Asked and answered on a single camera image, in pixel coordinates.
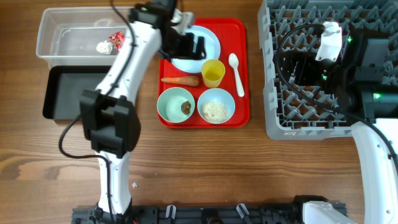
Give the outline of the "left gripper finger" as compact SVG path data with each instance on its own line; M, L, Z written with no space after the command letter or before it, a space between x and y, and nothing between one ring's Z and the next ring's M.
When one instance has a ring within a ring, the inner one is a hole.
M173 57L170 57L170 61L171 60L203 60L205 59L206 56L205 55L191 55L191 56L176 56L174 55Z
M203 36L199 36L198 40L193 48L193 57L194 58L205 58L206 50L205 50L205 38Z

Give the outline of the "mint green bowl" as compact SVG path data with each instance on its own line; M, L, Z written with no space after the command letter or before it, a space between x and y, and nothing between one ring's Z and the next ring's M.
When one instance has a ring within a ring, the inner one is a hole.
M182 106L187 102L190 107L188 113L185 114ZM157 100L157 111L160 117L169 123L182 123L190 118L195 111L195 99L188 90L172 87L160 94Z

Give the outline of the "brown food scrap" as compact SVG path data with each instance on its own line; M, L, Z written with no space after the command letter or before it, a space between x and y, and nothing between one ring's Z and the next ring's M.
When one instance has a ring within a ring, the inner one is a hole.
M191 107L192 106L191 106L191 103L189 101L186 101L186 102L182 103L182 105L181 105L182 113L185 114L185 115L189 115Z

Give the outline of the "red snack wrapper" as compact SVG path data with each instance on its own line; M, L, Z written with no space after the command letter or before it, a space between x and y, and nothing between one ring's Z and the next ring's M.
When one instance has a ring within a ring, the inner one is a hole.
M117 50L120 51L123 46L125 36L121 31L118 31L110 35L108 39L114 44Z

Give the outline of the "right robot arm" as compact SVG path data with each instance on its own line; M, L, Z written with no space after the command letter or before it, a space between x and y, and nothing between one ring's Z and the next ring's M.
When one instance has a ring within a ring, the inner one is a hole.
M318 52L275 53L280 80L296 91L300 85L319 86L338 97L335 113L351 121L363 180L366 223L397 222L397 87L382 82L389 37L369 29L321 32Z

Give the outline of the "rice grains pile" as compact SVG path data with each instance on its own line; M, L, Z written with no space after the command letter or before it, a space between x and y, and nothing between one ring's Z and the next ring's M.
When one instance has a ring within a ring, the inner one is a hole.
M223 123L229 118L226 103L218 99L204 102L201 106L201 114L205 120L211 123Z

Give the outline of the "light blue bowl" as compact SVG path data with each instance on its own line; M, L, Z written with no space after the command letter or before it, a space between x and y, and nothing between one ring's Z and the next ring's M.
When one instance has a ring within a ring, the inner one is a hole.
M204 91L198 101L199 115L210 124L223 124L229 121L235 112L233 96L221 88L210 88Z

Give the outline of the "white tissue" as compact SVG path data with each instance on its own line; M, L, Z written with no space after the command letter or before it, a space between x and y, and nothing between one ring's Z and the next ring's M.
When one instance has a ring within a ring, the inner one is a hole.
M110 55L113 51L113 43L105 40L96 46L96 51L103 55Z

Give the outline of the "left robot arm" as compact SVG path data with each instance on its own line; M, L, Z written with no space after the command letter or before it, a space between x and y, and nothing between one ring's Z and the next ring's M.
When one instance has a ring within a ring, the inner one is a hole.
M111 68L94 90L81 96L83 132L101 177L101 196L89 216L93 223L133 222L128 163L141 133L135 101L149 62L155 54L166 60L206 56L204 38L187 32L194 14L176 5L176 1L152 1L130 8L121 17L126 33Z

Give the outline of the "yellow plastic cup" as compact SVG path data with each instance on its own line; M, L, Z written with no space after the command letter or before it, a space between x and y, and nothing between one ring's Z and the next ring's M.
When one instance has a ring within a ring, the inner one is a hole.
M216 88L225 75L225 66L219 60L207 60L201 68L201 74L203 82L208 88Z

